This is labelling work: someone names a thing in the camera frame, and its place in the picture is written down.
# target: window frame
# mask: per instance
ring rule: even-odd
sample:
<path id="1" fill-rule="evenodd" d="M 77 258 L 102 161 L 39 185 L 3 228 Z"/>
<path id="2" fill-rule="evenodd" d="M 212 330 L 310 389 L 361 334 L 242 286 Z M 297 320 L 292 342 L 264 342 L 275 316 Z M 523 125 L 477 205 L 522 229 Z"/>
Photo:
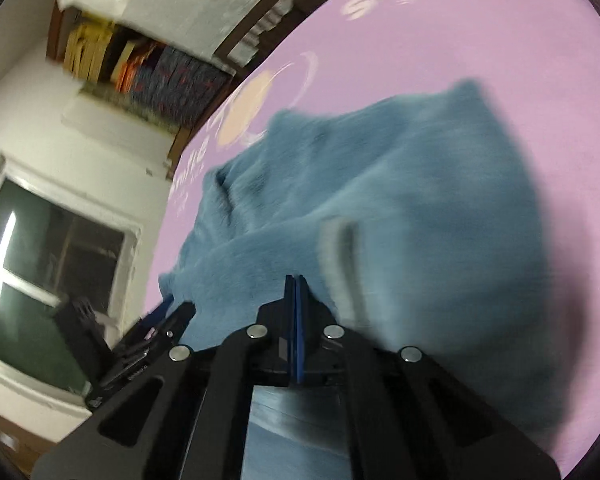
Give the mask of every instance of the window frame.
<path id="1" fill-rule="evenodd" d="M 105 328 L 105 340 L 110 346 L 113 346 L 121 335 L 121 326 L 125 314 L 125 299 L 134 273 L 134 257 L 141 235 L 141 225 L 124 214 L 94 200 L 86 193 L 71 190 L 12 158 L 0 155 L 0 189 L 5 179 L 11 180 L 48 202 L 124 234 L 120 257 L 111 285 L 108 315 L 96 312 L 96 320 Z M 6 269 L 0 269 L 0 278 L 6 285 L 53 308 L 61 302 L 51 292 L 27 282 Z M 84 406 L 83 396 L 39 381 L 1 360 L 0 382 L 21 394 L 34 398 L 34 400 L 39 400 L 40 395 L 42 395 L 61 402 Z"/>

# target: towel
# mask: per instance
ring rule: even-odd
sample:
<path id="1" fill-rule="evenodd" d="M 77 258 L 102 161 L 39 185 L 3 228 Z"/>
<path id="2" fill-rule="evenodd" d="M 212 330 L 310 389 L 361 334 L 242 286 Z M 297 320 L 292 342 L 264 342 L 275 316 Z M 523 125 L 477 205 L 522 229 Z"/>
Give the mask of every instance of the towel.
<path id="1" fill-rule="evenodd" d="M 536 442 L 558 423 L 538 199 L 476 82 L 339 117 L 278 113 L 205 176 L 159 281 L 196 303 L 181 341 L 202 349 L 282 297 L 286 274 L 379 347 L 421 348 Z"/>

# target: white wall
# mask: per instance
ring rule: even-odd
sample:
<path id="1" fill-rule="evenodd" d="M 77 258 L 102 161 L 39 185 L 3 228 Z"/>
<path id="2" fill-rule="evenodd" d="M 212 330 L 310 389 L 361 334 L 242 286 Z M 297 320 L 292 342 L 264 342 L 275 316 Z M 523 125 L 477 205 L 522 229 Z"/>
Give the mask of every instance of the white wall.
<path id="1" fill-rule="evenodd" d="M 0 6 L 0 79 L 45 37 L 54 0 L 5 0 Z"/>
<path id="2" fill-rule="evenodd" d="M 61 113 L 80 84 L 45 60 L 39 43 L 0 81 L 0 153 L 137 221 L 142 226 L 126 297 L 128 326 L 141 315 L 146 279 L 169 183 L 93 139 L 64 126 Z M 15 395 L 0 383 L 0 415 L 59 440 L 86 416 L 51 399 Z"/>

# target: screw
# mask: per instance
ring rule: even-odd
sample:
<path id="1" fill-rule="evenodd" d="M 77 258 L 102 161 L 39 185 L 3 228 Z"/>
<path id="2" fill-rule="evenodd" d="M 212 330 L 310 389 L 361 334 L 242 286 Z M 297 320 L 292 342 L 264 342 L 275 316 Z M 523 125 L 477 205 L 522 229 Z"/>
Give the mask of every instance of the screw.
<path id="1" fill-rule="evenodd" d="M 400 358 L 408 363 L 417 363 L 422 359 L 422 352 L 415 346 L 405 346 L 400 350 Z"/>
<path id="2" fill-rule="evenodd" d="M 174 346 L 169 350 L 169 357 L 172 361 L 184 361 L 191 355 L 191 350 L 184 345 Z"/>
<path id="3" fill-rule="evenodd" d="M 344 336 L 344 329 L 340 325 L 329 325 L 324 327 L 322 333 L 329 339 L 340 339 Z"/>
<path id="4" fill-rule="evenodd" d="M 267 327 L 264 325 L 251 325 L 247 329 L 247 335 L 253 339 L 260 339 L 267 335 Z"/>

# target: pink tablecloth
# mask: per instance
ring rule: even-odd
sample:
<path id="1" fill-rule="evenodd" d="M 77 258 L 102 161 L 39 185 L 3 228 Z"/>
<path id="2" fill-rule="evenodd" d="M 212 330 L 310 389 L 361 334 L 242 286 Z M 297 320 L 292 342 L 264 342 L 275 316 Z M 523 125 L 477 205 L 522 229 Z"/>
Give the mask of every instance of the pink tablecloth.
<path id="1" fill-rule="evenodd" d="M 193 227 L 202 174 L 255 142 L 277 110 L 340 114 L 468 76 L 519 140 L 542 197 L 555 319 L 574 361 L 570 410 L 552 450 L 565 475 L 600 433 L 600 18 L 587 0 L 330 0 L 185 151 L 146 309 Z"/>

